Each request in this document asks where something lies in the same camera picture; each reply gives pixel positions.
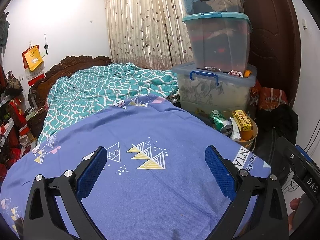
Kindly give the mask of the person right hand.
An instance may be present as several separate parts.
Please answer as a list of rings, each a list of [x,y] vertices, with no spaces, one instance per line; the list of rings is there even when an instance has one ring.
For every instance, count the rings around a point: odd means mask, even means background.
[[[289,230],[292,230],[293,219],[294,219],[294,216],[296,214],[296,211],[298,209],[299,204],[300,204],[300,198],[294,198],[290,202],[290,208],[293,211],[288,215]]]

